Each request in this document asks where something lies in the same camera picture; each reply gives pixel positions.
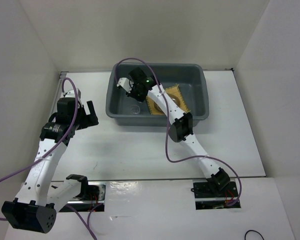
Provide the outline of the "clear plastic cup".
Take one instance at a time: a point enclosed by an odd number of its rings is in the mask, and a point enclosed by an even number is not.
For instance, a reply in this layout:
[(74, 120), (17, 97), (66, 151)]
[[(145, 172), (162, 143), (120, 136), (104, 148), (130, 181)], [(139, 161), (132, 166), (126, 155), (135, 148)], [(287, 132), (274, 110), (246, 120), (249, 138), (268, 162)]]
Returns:
[(140, 107), (138, 105), (131, 105), (129, 107), (129, 113), (131, 115), (139, 115), (140, 112), (141, 112), (141, 109), (140, 109)]

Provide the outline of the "yellow woven placemat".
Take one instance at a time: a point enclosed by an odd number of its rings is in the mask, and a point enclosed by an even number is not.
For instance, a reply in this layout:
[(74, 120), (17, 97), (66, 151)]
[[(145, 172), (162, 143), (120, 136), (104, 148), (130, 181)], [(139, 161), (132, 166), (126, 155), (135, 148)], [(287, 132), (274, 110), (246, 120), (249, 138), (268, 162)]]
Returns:
[[(180, 108), (186, 113), (190, 112), (190, 110), (189, 110), (188, 106), (186, 105), (186, 102), (181, 94), (178, 84), (166, 88), (165, 91), (167, 92), (167, 94), (173, 94), (173, 95), (179, 97), (182, 101)], [(147, 102), (147, 106), (149, 108), (149, 112), (151, 115), (164, 115), (164, 113), (156, 111), (155, 106), (154, 106), (154, 101), (151, 98), (149, 98), (148, 96), (146, 97), (146, 102)]]

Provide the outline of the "clear glass plate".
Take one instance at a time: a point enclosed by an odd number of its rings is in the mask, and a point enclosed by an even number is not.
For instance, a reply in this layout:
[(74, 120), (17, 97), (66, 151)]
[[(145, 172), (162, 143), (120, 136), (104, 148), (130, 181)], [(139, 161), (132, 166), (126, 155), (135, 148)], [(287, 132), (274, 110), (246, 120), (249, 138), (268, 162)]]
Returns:
[(155, 98), (153, 99), (154, 108), (157, 112), (163, 113), (168, 115), (168, 112), (179, 112), (179, 109), (182, 105), (182, 101), (179, 97), (174, 94), (156, 94)]

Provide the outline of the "grey plastic bin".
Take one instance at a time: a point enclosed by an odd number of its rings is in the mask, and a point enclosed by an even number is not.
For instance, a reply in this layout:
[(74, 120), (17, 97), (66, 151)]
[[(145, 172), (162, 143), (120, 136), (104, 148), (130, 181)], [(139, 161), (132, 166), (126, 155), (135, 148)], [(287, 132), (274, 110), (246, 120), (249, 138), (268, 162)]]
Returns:
[[(164, 89), (179, 85), (181, 95), (192, 114), (194, 126), (209, 116), (207, 82), (199, 65), (194, 63), (150, 63), (149, 66)], [(129, 72), (137, 67), (140, 67), (146, 75), (152, 75), (150, 69), (141, 62), (123, 62), (119, 66), (113, 67), (106, 94), (105, 112), (119, 126), (165, 127), (167, 125), (165, 115), (150, 114), (146, 102), (138, 102), (126, 96), (126, 91), (117, 87), (115, 77), (129, 78)], [(129, 113), (131, 105), (140, 107), (139, 115)]]

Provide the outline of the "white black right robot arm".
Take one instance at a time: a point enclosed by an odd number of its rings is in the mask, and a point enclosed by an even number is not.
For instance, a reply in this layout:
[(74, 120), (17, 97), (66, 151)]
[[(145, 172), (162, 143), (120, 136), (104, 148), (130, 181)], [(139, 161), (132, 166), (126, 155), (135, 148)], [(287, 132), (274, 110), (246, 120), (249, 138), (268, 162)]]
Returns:
[(197, 140), (193, 132), (192, 114), (184, 111), (174, 102), (154, 75), (148, 76), (140, 67), (136, 67), (129, 72), (129, 76), (131, 80), (120, 78), (118, 85), (127, 91), (127, 96), (140, 101), (151, 99), (160, 108), (167, 116), (168, 137), (189, 151), (191, 156), (188, 159), (195, 160), (199, 165), (208, 182), (210, 193), (215, 197), (221, 196), (227, 190), (230, 177), (210, 158)]

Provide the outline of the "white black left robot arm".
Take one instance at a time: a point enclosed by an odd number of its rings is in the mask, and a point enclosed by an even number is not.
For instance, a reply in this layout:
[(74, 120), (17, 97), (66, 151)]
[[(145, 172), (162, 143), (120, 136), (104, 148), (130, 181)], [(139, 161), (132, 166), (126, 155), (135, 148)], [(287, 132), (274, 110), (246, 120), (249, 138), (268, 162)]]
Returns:
[(90, 185), (83, 175), (70, 174), (64, 182), (51, 189), (58, 163), (77, 130), (98, 125), (92, 101), (87, 102), (89, 114), (73, 97), (57, 101), (57, 111), (42, 127), (35, 164), (13, 201), (5, 201), (1, 212), (14, 229), (48, 233), (57, 213), (73, 198), (97, 201), (100, 190)]

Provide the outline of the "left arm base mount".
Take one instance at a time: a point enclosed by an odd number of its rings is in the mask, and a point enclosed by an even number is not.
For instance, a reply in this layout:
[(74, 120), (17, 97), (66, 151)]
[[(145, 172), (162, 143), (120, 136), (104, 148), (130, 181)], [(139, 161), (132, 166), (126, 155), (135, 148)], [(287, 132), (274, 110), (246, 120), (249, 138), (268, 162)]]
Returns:
[(67, 202), (67, 205), (74, 208), (79, 213), (88, 213), (105, 211), (106, 183), (102, 181), (89, 181), (90, 190), (82, 198), (73, 197)]

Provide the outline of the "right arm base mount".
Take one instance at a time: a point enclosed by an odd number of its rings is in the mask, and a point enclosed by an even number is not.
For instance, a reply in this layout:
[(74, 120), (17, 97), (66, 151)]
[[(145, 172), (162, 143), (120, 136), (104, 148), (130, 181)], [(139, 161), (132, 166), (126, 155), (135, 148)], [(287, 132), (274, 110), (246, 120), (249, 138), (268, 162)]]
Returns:
[(196, 210), (217, 210), (217, 209), (240, 209), (240, 201), (228, 206), (238, 197), (238, 189), (235, 181), (231, 181), (223, 192), (214, 195), (206, 180), (194, 180), (190, 191), (194, 195)]

